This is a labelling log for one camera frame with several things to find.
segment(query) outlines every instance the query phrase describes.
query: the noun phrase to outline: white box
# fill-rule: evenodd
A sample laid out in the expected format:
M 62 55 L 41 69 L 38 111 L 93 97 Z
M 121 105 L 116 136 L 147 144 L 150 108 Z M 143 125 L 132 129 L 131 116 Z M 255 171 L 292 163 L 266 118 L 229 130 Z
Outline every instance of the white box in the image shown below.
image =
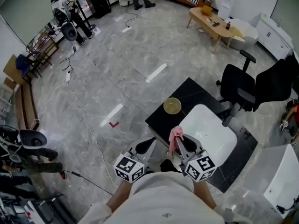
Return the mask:
M 209 156 L 200 157 L 198 159 L 189 161 L 185 169 L 194 181 L 199 182 L 213 175 L 217 169 Z
M 115 174 L 127 182 L 135 182 L 144 175 L 144 164 L 120 154 L 113 165 Z

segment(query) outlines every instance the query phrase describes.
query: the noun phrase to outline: marble floor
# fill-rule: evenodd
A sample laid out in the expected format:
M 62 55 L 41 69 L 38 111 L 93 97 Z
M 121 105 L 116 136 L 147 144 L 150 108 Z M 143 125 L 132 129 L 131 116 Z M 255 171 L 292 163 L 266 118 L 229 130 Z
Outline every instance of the marble floor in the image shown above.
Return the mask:
M 130 142 L 152 135 L 144 121 L 170 94 L 190 77 L 220 99 L 220 89 L 215 82 L 221 79 L 225 66 L 231 63 L 241 68 L 245 62 L 238 51 L 226 50 L 225 44 L 213 54 L 215 41 L 199 32 L 195 22 L 192 21 L 187 29 L 188 6 L 171 0 L 151 1 L 157 6 L 136 11 L 138 18 L 128 22 L 132 29 L 124 34 L 121 31 L 126 28 L 126 20 L 134 17 L 126 13 L 126 7 L 116 4 L 110 14 L 91 20 L 97 26 L 95 36 L 82 46 L 76 45 L 77 52 L 71 57 L 74 71 L 68 84 L 66 71 L 61 71 L 67 67 L 65 58 L 72 54 L 68 41 L 59 44 L 59 50 L 52 57 L 54 66 L 47 66 L 42 72 L 43 77 L 33 80 L 38 113 L 44 111 L 46 102 L 53 97 L 40 116 L 40 130 L 48 138 L 48 147 L 59 152 L 58 161 L 66 170 L 80 173 L 109 192 L 114 192 L 116 187 L 74 95 L 82 106 L 112 179 L 118 184 L 120 180 L 115 177 L 112 167 L 115 158 Z M 248 52 L 257 60 L 247 71 L 253 77 L 275 63 L 258 44 Z M 167 67 L 146 82 L 149 75 L 164 63 Z M 219 205 L 232 207 L 253 223 L 278 223 L 271 213 L 244 195 L 242 177 L 263 147 L 288 141 L 287 136 L 280 135 L 277 130 L 285 105 L 286 102 L 270 102 L 262 104 L 256 112 L 239 113 L 239 121 L 259 144 L 225 194 L 210 186 Z M 119 124 L 112 128 L 109 122 Z M 165 150 L 159 145 L 154 159 L 160 161 Z M 58 174 L 42 174 L 42 178 L 50 193 L 64 194 L 63 202 L 78 220 L 92 203 L 106 202 L 110 198 L 109 194 L 73 175 L 68 175 L 65 181 Z

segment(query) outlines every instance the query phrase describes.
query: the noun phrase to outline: orange cushion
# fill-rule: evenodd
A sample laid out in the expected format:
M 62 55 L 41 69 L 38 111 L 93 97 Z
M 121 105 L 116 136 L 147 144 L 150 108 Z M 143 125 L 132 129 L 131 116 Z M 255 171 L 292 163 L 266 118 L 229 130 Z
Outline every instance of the orange cushion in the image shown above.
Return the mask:
M 212 8 L 211 7 L 208 7 L 206 5 L 204 5 L 201 9 L 201 12 L 204 14 L 204 15 L 207 15 L 207 16 L 210 16 L 212 14 Z

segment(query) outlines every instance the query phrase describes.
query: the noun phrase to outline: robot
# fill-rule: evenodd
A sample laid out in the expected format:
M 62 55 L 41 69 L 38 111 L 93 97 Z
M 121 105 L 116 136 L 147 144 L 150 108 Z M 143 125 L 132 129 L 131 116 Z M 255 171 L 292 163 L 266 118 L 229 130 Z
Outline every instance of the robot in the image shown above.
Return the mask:
M 10 160 L 21 163 L 18 155 L 21 147 L 26 149 L 39 149 L 47 144 L 47 138 L 38 131 L 17 130 L 7 125 L 0 126 L 1 160 Z
M 202 181 L 213 175 L 217 166 L 203 149 L 201 143 L 190 135 L 183 135 L 184 141 L 176 137 L 178 151 L 181 154 L 181 169 L 184 175 L 190 176 L 195 182 Z M 120 154 L 114 164 L 114 171 L 121 179 L 133 183 L 149 170 L 149 159 L 156 147 L 157 139 L 144 138 L 133 142 L 125 154 Z

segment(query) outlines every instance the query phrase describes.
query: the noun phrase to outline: black cable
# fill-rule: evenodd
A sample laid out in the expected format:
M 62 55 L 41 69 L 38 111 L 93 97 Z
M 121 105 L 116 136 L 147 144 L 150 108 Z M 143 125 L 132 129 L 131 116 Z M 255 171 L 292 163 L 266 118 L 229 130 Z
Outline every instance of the black cable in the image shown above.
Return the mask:
M 276 208 L 277 208 L 277 210 L 278 210 L 281 214 L 284 214 L 286 211 L 291 210 L 292 207 L 295 206 L 295 204 L 296 204 L 298 201 L 299 201 L 298 199 L 296 200 L 296 199 L 294 198 L 294 203 L 293 203 L 293 205 L 292 205 L 290 208 L 288 208 L 288 209 L 286 209 L 286 208 L 284 208 L 284 207 L 282 207 L 282 206 L 279 206 L 279 205 L 277 205 Z
M 69 73 L 72 72 L 72 71 L 74 70 L 74 69 L 72 68 L 72 66 L 70 65 L 70 62 L 71 62 L 70 58 L 71 58 L 73 55 L 76 54 L 76 47 L 73 47 L 73 50 L 74 50 L 74 53 L 73 53 L 72 55 L 70 55 L 69 57 L 65 58 L 65 60 L 69 60 L 68 66 L 67 66 L 66 68 L 62 69 L 61 71 L 65 71 L 65 70 L 68 69 L 69 67 L 71 67 L 71 70 L 69 71 Z
M 78 174 L 78 173 L 76 173 L 76 172 L 72 172 L 72 171 L 66 171 L 66 170 L 64 170 L 64 172 L 71 173 L 71 174 L 73 174 L 73 175 L 75 175 L 75 176 L 77 176 L 77 177 L 82 177 L 82 178 L 84 178 L 86 181 L 88 181 L 88 182 L 92 183 L 94 186 L 98 187 L 99 189 L 102 189 L 103 191 L 105 191 L 105 192 L 109 193 L 111 196 L 113 196 L 113 194 L 112 194 L 112 193 L 110 193 L 110 192 L 108 192 L 108 191 L 104 190 L 103 188 L 101 188 L 101 187 L 100 187 L 100 186 L 98 186 L 97 184 L 93 183 L 92 181 L 88 180 L 87 178 L 85 178 L 85 177 L 81 176 L 80 174 Z
M 136 18 L 138 17 L 138 14 L 135 14 L 135 13 L 129 13 L 129 12 L 128 12 L 128 8 L 129 8 L 129 6 L 130 6 L 130 2 L 129 2 L 129 0 L 128 0 L 127 13 L 128 13 L 128 14 L 132 14 L 132 15 L 136 15 L 136 17 L 131 18 L 131 19 L 129 19 L 129 20 L 126 21 L 126 26 L 127 26 L 128 28 L 129 28 L 130 26 L 127 25 L 127 22 L 130 21 L 130 20 L 134 20 L 134 19 L 136 19 Z

